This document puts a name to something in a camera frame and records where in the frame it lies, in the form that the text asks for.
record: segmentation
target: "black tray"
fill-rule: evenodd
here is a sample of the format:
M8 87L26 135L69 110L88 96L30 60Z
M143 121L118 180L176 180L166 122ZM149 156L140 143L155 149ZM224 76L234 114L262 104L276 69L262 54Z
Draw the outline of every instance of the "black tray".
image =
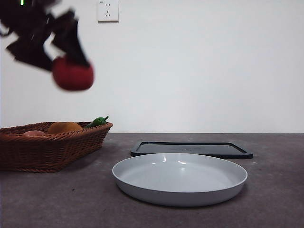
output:
M151 153L193 153L217 158L248 159L253 153L230 142L149 142L140 141L131 150L132 156Z

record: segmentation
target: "basket rim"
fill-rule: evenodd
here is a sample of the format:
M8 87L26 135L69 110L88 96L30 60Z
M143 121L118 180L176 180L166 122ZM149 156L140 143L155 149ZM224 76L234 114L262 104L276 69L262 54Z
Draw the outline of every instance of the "basket rim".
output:
M49 140L63 140L66 138L78 138L84 135L92 134L95 132L99 131L109 131L110 128L113 126L112 123L107 122L106 124L100 125L100 126L95 126L95 127L90 127L90 128L83 128L82 130L77 130L77 131L69 131L69 132L63 132L63 133L57 133L57 134L44 134L44 135L24 135L24 134L19 134L19 133L3 133L2 131L9 130L9 129L14 129L14 128L21 128L21 127L30 127L30 126L35 126L39 124L52 124L55 122L41 122L41 123L31 123L27 125L22 125L22 126L15 126L15 127L8 127L8 128L1 128L0 129L0 140L6 140L6 141L11 141L11 140L39 140L39 141L49 141ZM84 122L76 122L77 124L79 123L90 123L87 121Z

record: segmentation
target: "red tomato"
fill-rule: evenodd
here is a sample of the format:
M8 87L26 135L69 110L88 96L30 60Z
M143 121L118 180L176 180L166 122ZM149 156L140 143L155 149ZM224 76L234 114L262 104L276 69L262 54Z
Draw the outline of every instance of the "red tomato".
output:
M53 78L58 86L65 90L85 90L94 82L93 67L77 65L66 56L53 61Z

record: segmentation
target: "white wall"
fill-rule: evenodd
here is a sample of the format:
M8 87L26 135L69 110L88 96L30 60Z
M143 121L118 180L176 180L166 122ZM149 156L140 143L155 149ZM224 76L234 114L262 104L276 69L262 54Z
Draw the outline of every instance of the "white wall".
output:
M2 127L109 115L111 132L304 133L303 0L120 0L118 24L95 3L55 8L80 18L88 91L13 62L2 39Z

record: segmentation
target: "plate rim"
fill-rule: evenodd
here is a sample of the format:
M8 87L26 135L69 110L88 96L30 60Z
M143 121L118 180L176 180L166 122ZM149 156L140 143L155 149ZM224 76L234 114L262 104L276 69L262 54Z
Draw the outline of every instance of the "plate rim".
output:
M155 190L155 189L150 189L150 188L143 188L143 187L140 187L140 186L136 186L136 185L133 185L133 184L130 184L130 183L127 183L125 181L123 181L121 178L119 178L115 173L114 173L114 168L119 165L121 162L124 162L126 160L129 160L129 159L135 159L135 158L140 158L140 157L143 157L143 156L153 156L153 155L159 155L159 154L183 154L183 155L190 155L190 156L203 156L203 157L208 157L208 158L211 158L211 159L219 159L219 160L224 160L226 162L230 162L232 163L233 165L236 165L238 167L240 167L244 172L245 172L245 178L238 182L237 184L234 184L228 188L223 188L223 189L217 189L217 190L208 190L208 191L166 191L166 190ZM222 158L217 158L217 157L211 157L211 156L207 156L207 155L200 155L200 154L193 154L193 153L152 153L152 154L144 154L144 155L141 155L141 156L136 156L136 157L131 157L131 158L126 158L126 159L123 159L121 161L119 161L118 163L116 163L113 168L112 168L112 175L119 181L121 181L122 183L124 184L127 184L129 186L132 186L132 187L135 187L135 188L139 188L139 189L143 189L143 190L151 190L151 191L157 191L157 192L170 192L170 193L207 193L207 192L217 192L217 191L223 191L223 190L228 190L228 189L232 189L232 188L235 188L237 186L240 186L242 185L248 178L248 172L245 170L245 168L243 168L242 166L240 166L239 164L236 164L234 162L231 162L231 161L228 161L226 159L222 159Z

